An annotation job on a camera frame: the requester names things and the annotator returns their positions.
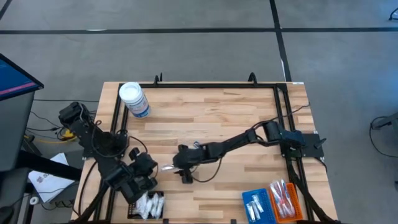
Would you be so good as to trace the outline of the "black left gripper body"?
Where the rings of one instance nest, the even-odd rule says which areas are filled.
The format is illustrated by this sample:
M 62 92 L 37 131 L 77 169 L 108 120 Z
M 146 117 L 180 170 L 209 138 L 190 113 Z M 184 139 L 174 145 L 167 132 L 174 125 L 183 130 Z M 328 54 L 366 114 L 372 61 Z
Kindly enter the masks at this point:
M 128 167 L 137 186 L 139 188 L 155 188 L 157 181 L 150 175 L 158 163 L 147 152 L 140 152 L 137 147 L 130 151 L 129 157 L 132 162 Z

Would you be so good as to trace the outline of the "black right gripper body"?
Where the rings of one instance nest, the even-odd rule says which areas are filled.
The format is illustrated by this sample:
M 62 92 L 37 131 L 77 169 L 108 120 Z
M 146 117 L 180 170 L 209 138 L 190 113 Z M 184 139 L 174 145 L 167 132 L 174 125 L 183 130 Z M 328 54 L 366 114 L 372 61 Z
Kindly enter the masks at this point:
M 179 167 L 183 167 L 183 170 L 178 170 L 175 174 L 178 174 L 182 178 L 183 184 L 192 184 L 193 181 L 205 183 L 215 178 L 218 173 L 218 169 L 215 171 L 212 177 L 207 180 L 199 180 L 192 176 L 190 170 L 194 166 L 200 164 L 208 164 L 218 161 L 218 146 L 215 142 L 199 145 L 196 149 L 190 149 L 186 145 L 178 145 L 178 153 L 175 155 L 184 158 L 184 164 L 174 164 Z

